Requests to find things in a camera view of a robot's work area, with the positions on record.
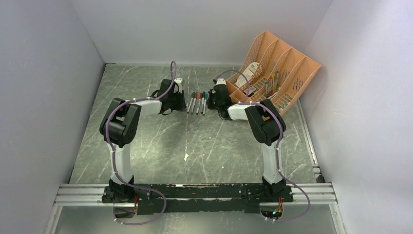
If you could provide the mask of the white pen green end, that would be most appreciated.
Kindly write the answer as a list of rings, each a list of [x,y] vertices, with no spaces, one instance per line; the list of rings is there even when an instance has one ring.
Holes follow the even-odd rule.
[[[203,96],[203,109],[202,109],[202,115],[205,115],[206,109],[207,109],[207,99],[208,99],[208,93],[205,93]]]

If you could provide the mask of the white pen brown end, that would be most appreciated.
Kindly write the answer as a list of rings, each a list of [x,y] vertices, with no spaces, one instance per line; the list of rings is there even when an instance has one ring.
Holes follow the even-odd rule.
[[[198,98],[198,104],[197,104],[197,109],[196,109],[196,115],[199,114],[200,112],[200,108],[201,108],[201,104],[202,104],[202,98],[203,98],[203,93],[199,93],[199,98]]]

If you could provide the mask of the white pen red tip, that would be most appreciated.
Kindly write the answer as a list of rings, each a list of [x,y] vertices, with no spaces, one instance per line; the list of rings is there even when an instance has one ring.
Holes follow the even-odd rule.
[[[190,97],[190,100],[189,100],[188,109],[187,109],[187,114],[190,113],[190,110],[191,110],[191,107],[192,107],[192,105],[193,105],[193,101],[194,101],[194,99],[195,99],[195,96],[196,96],[196,92],[193,92],[193,93],[191,94],[191,97]]]

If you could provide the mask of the white pen grey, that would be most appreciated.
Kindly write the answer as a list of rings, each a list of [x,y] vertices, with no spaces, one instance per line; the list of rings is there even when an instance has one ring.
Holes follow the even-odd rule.
[[[198,98],[198,93],[195,92],[193,95],[193,102],[192,102],[192,106],[191,106],[191,114],[194,114],[195,112],[195,106],[196,106],[196,102],[197,102],[197,98]]]

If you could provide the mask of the white pen blue cap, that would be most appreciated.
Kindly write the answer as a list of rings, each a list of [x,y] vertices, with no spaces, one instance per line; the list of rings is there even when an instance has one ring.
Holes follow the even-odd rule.
[[[206,96],[206,93],[203,92],[203,93],[202,93],[202,98],[201,98],[201,107],[200,107],[200,114],[202,114],[202,115],[204,114],[205,96]]]

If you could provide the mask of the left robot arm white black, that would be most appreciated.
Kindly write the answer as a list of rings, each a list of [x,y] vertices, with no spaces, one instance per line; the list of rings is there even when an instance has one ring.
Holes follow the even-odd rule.
[[[130,202],[135,195],[130,144],[136,135],[140,118],[165,115],[168,110],[184,110],[184,83],[183,78],[164,79],[159,90],[149,97],[132,100],[115,98],[110,103],[99,131],[111,153],[112,175],[109,188],[121,202]]]

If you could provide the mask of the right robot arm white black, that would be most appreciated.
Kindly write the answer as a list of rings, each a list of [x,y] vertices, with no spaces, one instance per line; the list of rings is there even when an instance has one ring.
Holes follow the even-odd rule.
[[[262,147],[263,196],[269,202],[276,201],[286,186],[279,156],[279,146],[286,129],[281,115],[268,99],[261,102],[232,102],[224,84],[215,85],[208,93],[208,108],[217,110],[222,119],[248,121],[254,138]]]

